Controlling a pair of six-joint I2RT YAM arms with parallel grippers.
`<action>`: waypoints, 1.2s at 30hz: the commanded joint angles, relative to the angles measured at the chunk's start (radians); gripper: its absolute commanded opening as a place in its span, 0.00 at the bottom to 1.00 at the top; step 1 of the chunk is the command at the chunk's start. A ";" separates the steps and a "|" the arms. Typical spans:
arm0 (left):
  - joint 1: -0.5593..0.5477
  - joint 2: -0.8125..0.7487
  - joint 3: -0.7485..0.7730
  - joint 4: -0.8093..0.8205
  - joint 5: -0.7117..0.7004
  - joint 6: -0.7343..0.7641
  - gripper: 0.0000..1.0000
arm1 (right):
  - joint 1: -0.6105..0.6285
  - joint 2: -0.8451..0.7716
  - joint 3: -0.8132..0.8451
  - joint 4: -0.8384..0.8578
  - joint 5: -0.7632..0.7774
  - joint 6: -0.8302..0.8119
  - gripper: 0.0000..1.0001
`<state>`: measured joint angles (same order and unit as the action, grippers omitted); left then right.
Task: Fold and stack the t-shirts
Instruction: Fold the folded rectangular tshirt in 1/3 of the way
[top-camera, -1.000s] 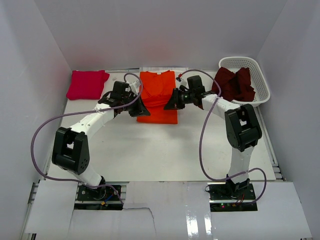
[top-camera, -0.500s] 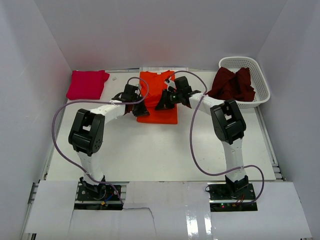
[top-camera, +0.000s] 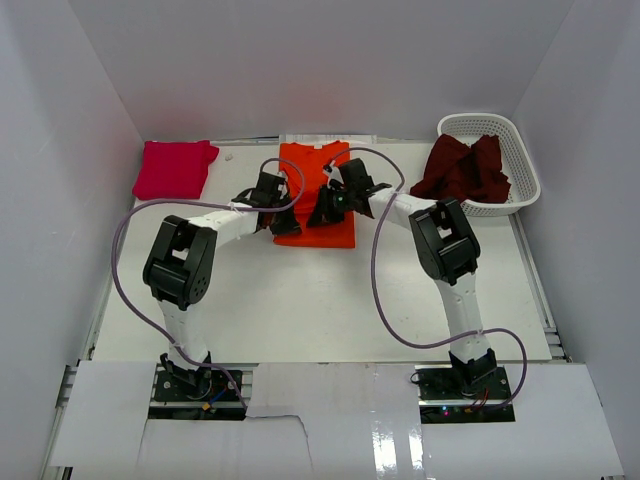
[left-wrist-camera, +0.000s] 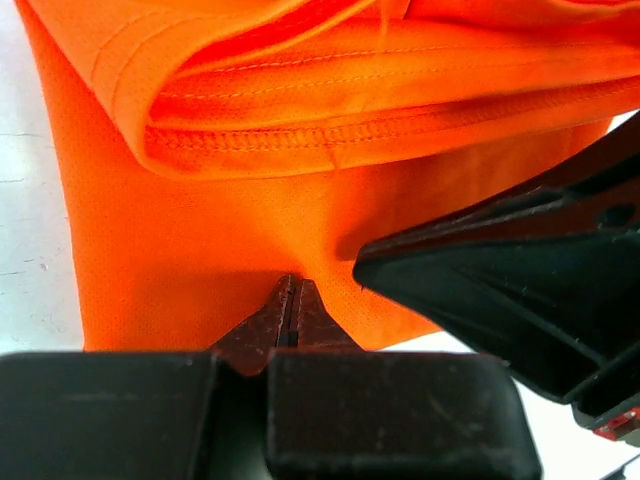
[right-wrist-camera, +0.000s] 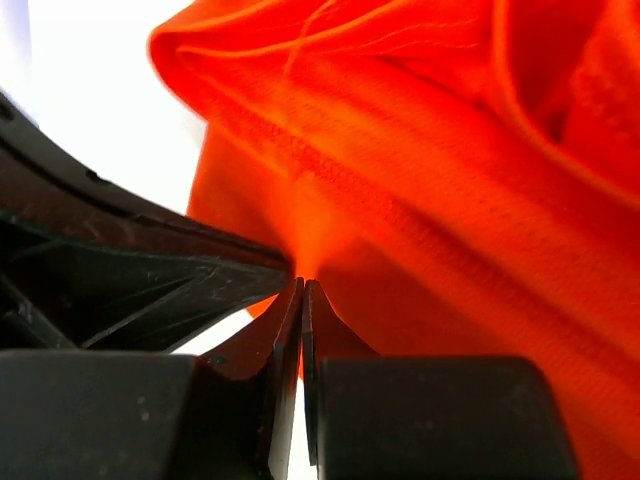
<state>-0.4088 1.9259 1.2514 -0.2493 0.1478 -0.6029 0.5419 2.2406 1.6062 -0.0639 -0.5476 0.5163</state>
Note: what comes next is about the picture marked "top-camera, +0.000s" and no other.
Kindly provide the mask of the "orange t shirt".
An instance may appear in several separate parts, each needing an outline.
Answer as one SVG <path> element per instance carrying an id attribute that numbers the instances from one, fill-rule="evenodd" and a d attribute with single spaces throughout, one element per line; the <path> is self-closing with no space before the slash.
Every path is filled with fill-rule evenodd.
<path id="1" fill-rule="evenodd" d="M 294 214 L 301 226 L 301 233 L 275 236 L 274 244 L 306 248 L 354 249 L 356 247 L 353 213 L 347 213 L 345 219 L 338 224 L 313 228 L 307 226 L 307 221 L 316 205 L 319 189 L 327 181 L 323 167 L 329 164 L 335 155 L 349 147 L 347 142 L 341 141 L 335 141 L 321 148 L 298 143 L 280 145 L 279 157 L 292 162 L 302 171 L 305 188 L 302 188 L 300 176 L 293 167 L 287 163 L 279 164 L 279 169 L 286 174 L 291 197 L 295 198 L 300 191 L 303 191 L 301 199 L 294 205 Z"/>

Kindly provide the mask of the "dark red t shirt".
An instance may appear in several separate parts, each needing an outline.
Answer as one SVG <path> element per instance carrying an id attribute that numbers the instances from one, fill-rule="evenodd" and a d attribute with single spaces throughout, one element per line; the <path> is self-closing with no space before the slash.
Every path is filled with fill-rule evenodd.
<path id="1" fill-rule="evenodd" d="M 499 137 L 483 135 L 471 146 L 442 134 L 434 143 L 423 178 L 410 194 L 423 199 L 503 204 L 511 184 L 502 172 Z"/>

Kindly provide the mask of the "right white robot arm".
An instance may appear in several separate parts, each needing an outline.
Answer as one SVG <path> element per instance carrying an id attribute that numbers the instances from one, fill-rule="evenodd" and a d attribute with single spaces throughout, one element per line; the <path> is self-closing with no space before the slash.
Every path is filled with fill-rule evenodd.
<path id="1" fill-rule="evenodd" d="M 341 166 L 323 167 L 327 177 L 319 188 L 316 204 L 307 222 L 310 228 L 328 226 L 346 218 L 349 212 L 377 221 L 371 250 L 370 280 L 374 304 L 386 330 L 401 344 L 413 349 L 449 347 L 453 390 L 472 399 L 484 391 L 497 361 L 483 333 L 476 295 L 479 242 L 453 198 L 421 199 L 402 193 L 387 183 L 376 184 L 360 159 Z M 402 338 L 387 320 L 381 305 L 376 260 L 379 237 L 385 222 L 400 226 L 412 235 L 422 270 L 432 279 L 441 296 L 449 338 L 418 344 Z"/>

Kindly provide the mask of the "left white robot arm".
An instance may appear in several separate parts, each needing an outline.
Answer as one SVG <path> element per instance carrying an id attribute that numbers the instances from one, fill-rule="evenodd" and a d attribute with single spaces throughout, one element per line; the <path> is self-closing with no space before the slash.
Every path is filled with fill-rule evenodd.
<path id="1" fill-rule="evenodd" d="M 188 398 L 202 398 L 211 387 L 210 370 L 204 366 L 211 355 L 194 306 L 210 286 L 216 249 L 263 229 L 274 235 L 299 234 L 291 201 L 283 175 L 261 172 L 256 186 L 226 209 L 191 219 L 170 215 L 161 223 L 143 282 L 157 300 L 171 337 L 161 364 Z"/>

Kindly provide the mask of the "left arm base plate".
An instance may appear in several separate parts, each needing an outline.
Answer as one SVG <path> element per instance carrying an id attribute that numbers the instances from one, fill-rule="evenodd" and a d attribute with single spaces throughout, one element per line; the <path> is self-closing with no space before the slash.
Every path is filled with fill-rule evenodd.
<path id="1" fill-rule="evenodd" d="M 164 403 L 239 401 L 232 382 L 219 370 L 213 370 L 207 376 L 197 379 L 196 385 L 193 386 L 160 369 L 156 375 L 152 399 Z"/>

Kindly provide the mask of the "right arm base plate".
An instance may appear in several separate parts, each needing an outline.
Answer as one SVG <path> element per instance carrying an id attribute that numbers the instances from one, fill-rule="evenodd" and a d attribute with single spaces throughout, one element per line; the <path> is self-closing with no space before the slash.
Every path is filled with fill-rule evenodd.
<path id="1" fill-rule="evenodd" d="M 473 385 L 451 367 L 420 368 L 409 378 L 422 400 L 506 400 L 511 395 L 506 371 L 498 367 Z"/>

